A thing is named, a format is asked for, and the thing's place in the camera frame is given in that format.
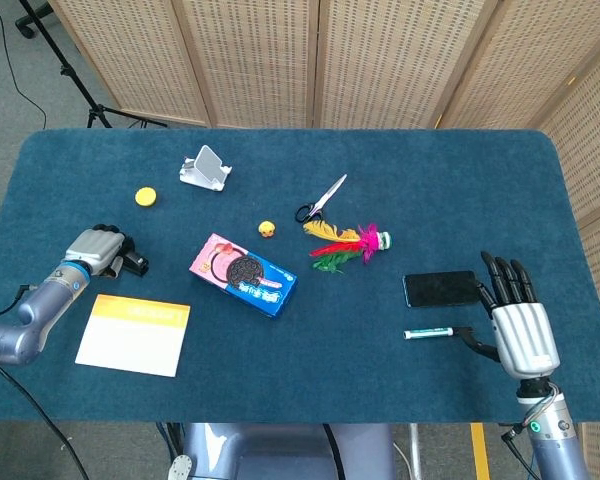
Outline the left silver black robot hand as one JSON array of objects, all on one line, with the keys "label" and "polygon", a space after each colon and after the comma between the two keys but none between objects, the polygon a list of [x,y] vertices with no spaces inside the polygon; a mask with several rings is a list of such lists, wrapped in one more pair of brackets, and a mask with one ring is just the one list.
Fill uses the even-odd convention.
[{"label": "left silver black robot hand", "polygon": [[134,249],[130,236],[115,226],[98,224],[84,230],[73,241],[63,261],[80,265],[90,276],[117,278],[124,256]]}]

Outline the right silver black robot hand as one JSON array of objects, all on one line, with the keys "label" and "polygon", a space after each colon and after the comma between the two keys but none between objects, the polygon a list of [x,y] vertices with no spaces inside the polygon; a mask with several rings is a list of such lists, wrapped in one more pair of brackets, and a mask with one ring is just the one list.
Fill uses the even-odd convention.
[{"label": "right silver black robot hand", "polygon": [[496,344],[478,341],[469,327],[455,327],[453,334],[475,353],[500,363],[516,380],[550,376],[560,366],[560,358],[546,309],[528,272],[517,260],[506,261],[486,251],[481,258],[492,287],[478,280],[474,284]]}]

